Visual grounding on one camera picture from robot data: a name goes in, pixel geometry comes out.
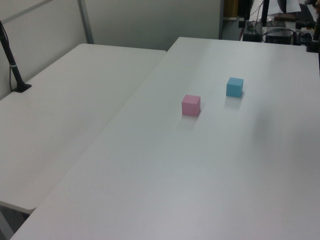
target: block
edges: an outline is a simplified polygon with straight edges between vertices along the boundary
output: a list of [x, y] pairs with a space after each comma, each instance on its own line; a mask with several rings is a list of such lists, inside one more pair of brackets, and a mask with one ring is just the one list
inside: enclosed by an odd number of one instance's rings
[[226, 95], [230, 97], [241, 98], [243, 86], [243, 79], [230, 77], [226, 85]]
[[182, 100], [182, 114], [189, 116], [198, 116], [200, 113], [200, 97], [185, 95]]

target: pink cube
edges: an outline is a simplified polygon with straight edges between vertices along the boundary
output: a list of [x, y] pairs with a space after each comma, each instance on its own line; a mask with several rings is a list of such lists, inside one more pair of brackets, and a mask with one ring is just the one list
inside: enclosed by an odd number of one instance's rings
[[189, 116], [198, 116], [200, 113], [200, 97], [185, 95], [182, 100], [182, 114]]

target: tabletop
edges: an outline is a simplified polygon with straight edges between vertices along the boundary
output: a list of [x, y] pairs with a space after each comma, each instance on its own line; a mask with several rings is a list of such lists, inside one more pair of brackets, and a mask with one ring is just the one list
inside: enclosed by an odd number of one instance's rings
[[179, 38], [12, 240], [317, 239], [319, 102], [302, 47]]
[[0, 205], [30, 214], [165, 51], [81, 44], [0, 101]]

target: gray floor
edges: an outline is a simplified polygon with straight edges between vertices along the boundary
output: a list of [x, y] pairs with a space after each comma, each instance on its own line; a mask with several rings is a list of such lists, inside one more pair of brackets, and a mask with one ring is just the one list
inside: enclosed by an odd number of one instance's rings
[[9, 240], [28, 216], [28, 214], [0, 206], [0, 240]]
[[[238, 28], [238, 22], [239, 22], [238, 20], [223, 21], [223, 31], [222, 31], [223, 40], [232, 40], [232, 41], [239, 40], [241, 28]], [[9, 226], [11, 228], [11, 229], [0, 228], [0, 240], [9, 240], [10, 238], [6, 238], [5, 236], [10, 235], [10, 232], [15, 233], [28, 217], [27, 215], [22, 214], [19, 211], [15, 211], [2, 206], [0, 206], [0, 214], [2, 214], [2, 216], [6, 220], [6, 223], [3, 225]]]
[[239, 24], [238, 18], [236, 21], [224, 20], [223, 21], [223, 30], [222, 30], [222, 39], [223, 40], [239, 41], [241, 28], [238, 27], [238, 24]]

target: blue cube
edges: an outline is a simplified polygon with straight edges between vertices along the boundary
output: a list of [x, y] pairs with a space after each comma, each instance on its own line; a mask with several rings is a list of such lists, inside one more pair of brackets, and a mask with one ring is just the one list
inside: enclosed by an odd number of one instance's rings
[[243, 79], [230, 77], [226, 85], [226, 95], [230, 97], [241, 98], [243, 86]]

